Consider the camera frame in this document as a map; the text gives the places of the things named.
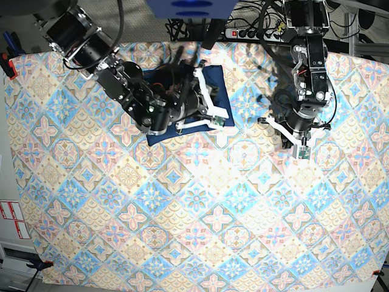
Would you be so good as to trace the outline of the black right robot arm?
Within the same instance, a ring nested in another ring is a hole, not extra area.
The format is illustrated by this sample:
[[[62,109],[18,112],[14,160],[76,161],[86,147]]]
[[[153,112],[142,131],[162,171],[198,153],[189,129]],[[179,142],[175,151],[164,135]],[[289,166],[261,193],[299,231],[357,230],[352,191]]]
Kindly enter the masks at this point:
[[[145,72],[117,57],[118,39],[108,37],[76,1],[38,1],[32,7],[44,38],[62,56],[64,66],[95,78],[142,133],[160,136],[169,126],[181,132],[215,122],[213,88],[205,81],[203,61],[189,67],[179,60]]]

